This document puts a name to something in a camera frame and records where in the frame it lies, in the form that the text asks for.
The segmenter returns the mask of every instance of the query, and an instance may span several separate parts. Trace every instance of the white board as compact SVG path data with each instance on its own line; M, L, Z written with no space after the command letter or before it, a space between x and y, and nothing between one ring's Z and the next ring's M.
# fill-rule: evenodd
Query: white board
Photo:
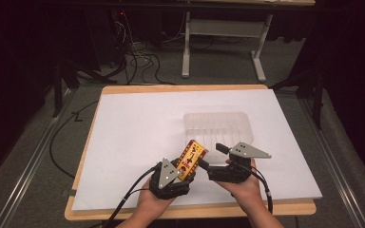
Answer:
M274 200L322 197L272 90L105 94L98 105L72 210L117 207L142 173L163 158L172 161L181 155L183 116L198 112L247 114L254 134L251 144L272 155L272 159L256 162ZM188 196L177 198L173 205L235 201L200 168L190 188ZM133 194L124 208L135 207L138 195Z

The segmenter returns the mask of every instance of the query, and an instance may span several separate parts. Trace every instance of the gray carpet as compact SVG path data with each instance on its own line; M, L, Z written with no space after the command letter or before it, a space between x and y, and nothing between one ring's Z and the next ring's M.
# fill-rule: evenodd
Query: gray carpet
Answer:
M252 44L255 44L254 40L238 44L220 43L208 49L193 49L189 79L181 78L182 47L163 46L162 49L146 47L140 52L143 58L144 53L158 55L161 63L158 76L163 81L178 85L257 84L255 70L249 59L249 46ZM265 44L261 62L268 86L287 77L301 45L301 42L284 44L281 40ZM206 44L195 43L195 48L201 47L206 47ZM143 58L139 60L140 66L146 63ZM154 77L156 68L151 67L141 75L143 69L144 67L138 69L132 83L156 83ZM133 67L129 66L127 72L127 75L131 77ZM120 84L126 82L124 73L115 76L114 79L117 79ZM81 87L67 96L69 103L57 126L61 125L71 115L71 112L77 111L99 98L104 85L84 80L81 82ZM343 175L341 181L349 184L351 193L358 203L357 206L365 218L365 167L346 137L329 96L324 94L324 106L321 113L322 131L318 131L309 120L310 114L305 108L308 101L298 100L293 91L292 88L288 88L278 92L279 103L323 195L322 199L316 200L317 212L314 215L298 218L299 227L365 227L365 220L357 223L355 216L350 213L349 205L344 203L343 195L338 191L341 182L338 183L333 178L337 174L336 170L332 169L331 160L327 159L326 145L321 143L319 138L322 135L326 140L329 151L337 162L338 170ZM69 173L76 173L95 106L92 105L81 112L79 116L81 122L71 120L67 123L52 144L56 161ZM52 113L53 92L51 91L47 95L46 105L30 120L22 137L0 168L0 212L34 150L38 147L49 123L53 121ZM48 145L44 151L45 157L41 160L32 181L27 186L25 195L20 196L21 201L10 218L8 227L89 227L97 223L97 221L68 221L64 218L67 190L71 187L73 180L53 165L48 155ZM294 217L279 217L279 220L285 227L296 227ZM232 222L231 224L237 224L238 227L243 224L245 225L243 227L247 226L247 222L240 219L223 220L223 222ZM165 227L160 222L154 224L156 227ZM206 227L207 225L203 225L200 220L181 220L173 221L171 225L167 224L167 227L200 226Z

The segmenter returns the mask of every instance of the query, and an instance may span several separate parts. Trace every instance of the yellow snack box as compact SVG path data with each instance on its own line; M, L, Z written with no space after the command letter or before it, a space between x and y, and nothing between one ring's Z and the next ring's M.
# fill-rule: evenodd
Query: yellow snack box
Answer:
M197 169L198 159L203 158L207 152L207 149L195 140L191 140L177 162L178 178L184 181L186 177L189 177Z

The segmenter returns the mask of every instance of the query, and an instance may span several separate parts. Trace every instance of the desk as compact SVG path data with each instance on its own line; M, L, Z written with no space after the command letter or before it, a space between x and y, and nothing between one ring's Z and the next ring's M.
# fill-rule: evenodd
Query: desk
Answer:
M260 0L193 0L191 2L224 2L224 3L241 3L241 4L266 4L271 5L271 2ZM276 1L276 5L291 5L291 6L313 6L314 0L294 0L294 1ZM190 48L189 39L191 34L198 35L220 35L234 37L255 37L258 38L258 45L255 50L251 50L251 58L254 68L257 72L258 80L262 83L266 81L265 74L260 63L260 53L265 42L266 35L271 26L272 14L268 14L264 21L261 22L241 22L241 21L222 21L222 20L202 20L191 19L191 13L188 11L185 15L185 45L182 57L182 77L189 77L189 59Z
M240 90L240 89L266 89L264 85L156 85L156 86L108 86L103 89L103 94L122 94L122 93L150 93L150 92L177 92L177 91L210 91L210 90ZM84 167L86 149L92 134L90 128L86 146L81 158L79 168L72 189L77 190L81 173ZM90 210L72 211L74 197L68 199L65 217L69 220L86 219L108 219L112 210ZM316 206L312 199L291 199L274 200L274 214L277 216L289 215L312 215L316 211ZM127 219L133 209L123 209L116 219ZM244 213L236 203L220 203L211 205L193 206L171 206L161 216L161 219L189 219L189 218L233 218L244 217Z

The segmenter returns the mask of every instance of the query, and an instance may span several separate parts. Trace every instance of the clear plastic tray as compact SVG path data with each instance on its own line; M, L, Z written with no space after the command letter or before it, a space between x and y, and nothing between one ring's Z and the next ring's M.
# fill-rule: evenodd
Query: clear plastic tray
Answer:
M188 113L183 121L186 143L195 140L204 146L209 151L204 159L210 164L225 164L228 158L216 150L216 143L233 147L254 140L250 121L243 112Z

